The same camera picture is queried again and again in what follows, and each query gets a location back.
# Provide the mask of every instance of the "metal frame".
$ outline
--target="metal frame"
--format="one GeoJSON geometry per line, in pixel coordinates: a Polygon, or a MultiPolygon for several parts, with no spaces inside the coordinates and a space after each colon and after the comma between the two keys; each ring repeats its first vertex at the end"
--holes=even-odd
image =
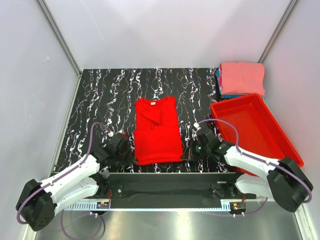
{"type": "Polygon", "coordinates": [[[64,52],[66,58],[68,59],[71,67],[73,68],[75,74],[77,75],[77,77],[79,77],[82,73],[82,70],[79,68],[74,56],[72,55],[64,37],[62,36],[58,25],[53,17],[53,15],[51,14],[48,5],[46,4],[45,0],[36,0],[36,2],[38,3],[45,19],[47,20],[54,36],[56,37],[57,41],[60,44],[60,47],[62,49],[62,51],[64,52]]]}
{"type": "Polygon", "coordinates": [[[60,154],[60,151],[61,151],[61,148],[62,148],[62,143],[63,143],[64,138],[65,138],[66,130],[67,130],[69,119],[70,119],[70,116],[71,116],[71,113],[72,113],[72,108],[74,106],[74,102],[75,102],[75,99],[76,99],[76,96],[77,96],[77,92],[78,92],[78,88],[79,88],[81,77],[82,77],[82,74],[77,77],[76,83],[74,85],[74,88],[73,88],[73,91],[72,91],[72,94],[71,94],[71,98],[70,98],[70,101],[69,101],[69,104],[68,104],[68,107],[67,107],[67,110],[66,110],[66,114],[65,114],[64,120],[63,120],[63,125],[62,125],[62,128],[61,128],[60,134],[59,134],[58,142],[57,142],[57,144],[55,146],[54,155],[53,155],[53,159],[52,159],[52,162],[51,162],[51,166],[49,168],[50,170],[49,170],[49,173],[48,173],[48,177],[53,172],[53,170],[55,168],[55,164],[58,162],[59,154],[60,154]]]}
{"type": "Polygon", "coordinates": [[[295,217],[303,240],[318,240],[316,230],[312,224],[306,204],[302,204],[295,212],[295,217]]]}
{"type": "Polygon", "coordinates": [[[261,57],[259,58],[258,63],[263,64],[265,62],[270,50],[274,46],[276,40],[278,39],[280,33],[284,29],[286,23],[288,22],[290,16],[292,15],[294,10],[296,9],[299,2],[300,2],[300,0],[291,0],[289,2],[288,6],[286,7],[286,9],[285,9],[285,11],[284,11],[279,23],[278,23],[278,25],[276,26],[273,34],[271,35],[269,42],[267,43],[265,49],[263,50],[263,53],[262,53],[261,57]]]}

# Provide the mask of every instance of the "black marble surface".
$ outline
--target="black marble surface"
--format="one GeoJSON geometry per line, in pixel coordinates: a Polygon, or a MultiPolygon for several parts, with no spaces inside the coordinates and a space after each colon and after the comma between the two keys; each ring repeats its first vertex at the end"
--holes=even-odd
{"type": "MultiPolygon", "coordinates": [[[[221,99],[215,71],[215,68],[85,69],[53,172],[62,171],[87,152],[93,122],[101,122],[115,132],[125,130],[129,133],[131,149],[134,151],[134,103],[139,98],[158,100],[165,96],[176,97],[178,124],[185,150],[191,137],[192,125],[208,118],[211,115],[210,104],[221,99]]],[[[219,136],[215,126],[210,124],[219,136]]],[[[106,133],[98,126],[94,131],[92,146],[101,145],[108,139],[106,133]]],[[[227,170],[222,163],[200,159],[147,166],[133,164],[110,168],[109,171],[202,173],[227,170]]]]}

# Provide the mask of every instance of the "red plastic tray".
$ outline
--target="red plastic tray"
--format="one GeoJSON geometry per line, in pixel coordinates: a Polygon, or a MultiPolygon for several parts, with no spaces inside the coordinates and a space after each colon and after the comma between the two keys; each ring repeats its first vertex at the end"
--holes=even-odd
{"type": "MultiPolygon", "coordinates": [[[[303,160],[287,138],[274,116],[258,94],[249,94],[210,105],[212,117],[225,120],[239,132],[239,146],[268,158],[293,159],[299,167],[303,160]]],[[[223,139],[236,142],[235,131],[222,122],[216,122],[223,139]]]]}

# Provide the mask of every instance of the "stack of folded clothes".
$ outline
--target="stack of folded clothes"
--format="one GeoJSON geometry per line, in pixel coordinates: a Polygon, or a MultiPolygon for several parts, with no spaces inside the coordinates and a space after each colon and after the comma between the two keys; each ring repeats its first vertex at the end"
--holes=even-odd
{"type": "Polygon", "coordinates": [[[265,95],[265,67],[262,63],[223,62],[216,72],[220,94],[223,98],[235,98],[247,94],[265,95]]]}

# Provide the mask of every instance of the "white wall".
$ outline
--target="white wall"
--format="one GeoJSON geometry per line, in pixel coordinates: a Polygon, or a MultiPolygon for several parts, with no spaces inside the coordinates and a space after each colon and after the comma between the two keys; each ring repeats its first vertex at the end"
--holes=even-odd
{"type": "Polygon", "coordinates": [[[320,237],[320,1],[302,0],[265,62],[265,100],[304,160],[320,237]]]}
{"type": "Polygon", "coordinates": [[[75,82],[36,1],[1,1],[1,239],[22,239],[16,203],[27,181],[48,177],[75,82]]]}
{"type": "Polygon", "coordinates": [[[46,0],[80,68],[257,62],[289,0],[46,0]]]}

